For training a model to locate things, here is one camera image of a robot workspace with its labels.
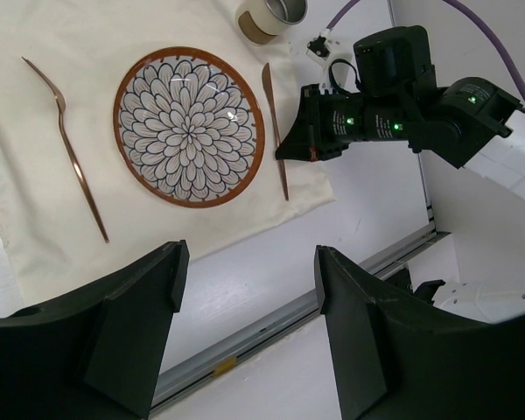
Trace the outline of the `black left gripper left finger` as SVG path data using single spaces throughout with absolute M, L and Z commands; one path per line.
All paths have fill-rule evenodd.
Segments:
M 184 241 L 0 318 L 0 419 L 145 419 L 189 263 Z

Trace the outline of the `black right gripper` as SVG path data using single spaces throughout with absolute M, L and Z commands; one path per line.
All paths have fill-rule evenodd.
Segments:
M 353 52 L 357 92 L 306 89 L 275 152 L 278 161 L 325 161 L 350 143 L 405 141 L 415 153 L 432 151 L 460 168 L 494 137 L 509 137 L 509 118 L 524 110 L 519 99 L 479 77 L 440 87 L 420 25 L 367 36 Z

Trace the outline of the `cream cloth napkin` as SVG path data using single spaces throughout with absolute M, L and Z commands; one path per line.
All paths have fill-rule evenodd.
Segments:
M 263 98 L 269 62 L 281 130 L 298 86 L 284 41 L 263 48 L 237 32 L 236 1 L 0 1 L 0 235 L 27 305 L 127 266 L 166 242 L 192 259 L 332 202 L 319 164 L 290 164 L 284 199 L 265 143 L 262 165 L 238 197 L 208 209 L 166 202 L 131 174 L 116 146 L 113 107 L 127 71 L 168 46 L 192 46 L 229 63 Z M 65 128 L 108 233 L 105 243 L 58 130 L 52 91 L 66 100 Z

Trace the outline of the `steel cup with cork base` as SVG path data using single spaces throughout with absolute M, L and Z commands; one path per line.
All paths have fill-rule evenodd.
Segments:
M 265 46 L 306 16 L 306 0 L 248 0 L 235 13 L 242 35 L 257 46 Z

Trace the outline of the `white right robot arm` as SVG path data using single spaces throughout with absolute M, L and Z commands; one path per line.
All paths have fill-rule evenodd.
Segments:
M 328 75 L 305 85 L 280 161 L 326 161 L 356 142 L 405 142 L 464 170 L 441 204 L 457 241 L 458 276 L 437 306 L 483 321 L 525 312 L 525 101 L 480 77 L 436 80 L 419 25 L 356 42 L 354 92 Z

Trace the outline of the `floral plate with orange rim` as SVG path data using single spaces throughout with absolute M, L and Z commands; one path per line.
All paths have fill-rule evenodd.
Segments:
M 134 64 L 115 95 L 113 128 L 134 178 L 180 207 L 228 203 L 263 161 L 253 90 L 225 60 L 198 48 L 166 47 Z

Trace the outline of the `copper knife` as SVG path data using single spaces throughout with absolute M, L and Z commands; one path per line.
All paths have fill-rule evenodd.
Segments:
M 273 91 L 269 62 L 267 62 L 262 68 L 262 87 L 263 87 L 263 91 L 265 93 L 265 96 L 266 96 L 266 99 L 269 105 L 270 118 L 272 122 L 273 134 L 275 138 L 275 146 L 276 146 L 276 149 L 278 149 L 278 147 L 281 144 L 281 138 L 279 134 L 276 104 L 275 104 L 275 99 L 274 99 L 274 91 Z M 286 201 L 289 201 L 290 194 L 289 194 L 289 187 L 288 187 L 288 182 L 287 182 L 287 173 L 286 173 L 285 163 L 283 160 L 279 160 L 278 158 L 276 158 L 276 161 L 278 165 L 281 185 L 283 188 L 283 196 Z

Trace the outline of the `copper fork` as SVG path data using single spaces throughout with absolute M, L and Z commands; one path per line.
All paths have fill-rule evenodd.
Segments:
M 52 91 L 53 98 L 56 103 L 56 107 L 58 110 L 58 130 L 60 137 L 62 139 L 62 142 L 64 144 L 64 147 L 66 149 L 66 153 L 69 157 L 69 160 L 71 162 L 71 166 L 73 167 L 74 174 L 79 182 L 80 189 L 82 190 L 82 193 L 84 194 L 85 200 L 87 202 L 87 205 L 91 211 L 91 214 L 94 217 L 94 221 L 99 228 L 99 231 L 101 233 L 101 237 L 104 240 L 105 243 L 109 243 L 109 236 L 107 233 L 107 230 L 104 226 L 104 223 L 102 221 L 102 217 L 100 215 L 99 209 L 95 203 L 95 199 L 93 197 L 93 194 L 90 190 L 90 187 L 88 185 L 88 181 L 85 177 L 84 171 L 81 168 L 79 159 L 77 158 L 74 148 L 69 140 L 66 128 L 65 128 L 65 113 L 67 108 L 67 103 L 65 100 L 64 95 L 61 93 L 60 89 L 35 65 L 33 64 L 29 59 L 26 57 L 21 57 L 21 60 L 49 87 L 49 89 Z

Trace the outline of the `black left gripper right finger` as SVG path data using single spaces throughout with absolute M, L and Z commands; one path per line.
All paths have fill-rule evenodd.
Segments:
M 327 246 L 314 273 L 343 418 L 525 419 L 525 313 L 460 317 Z

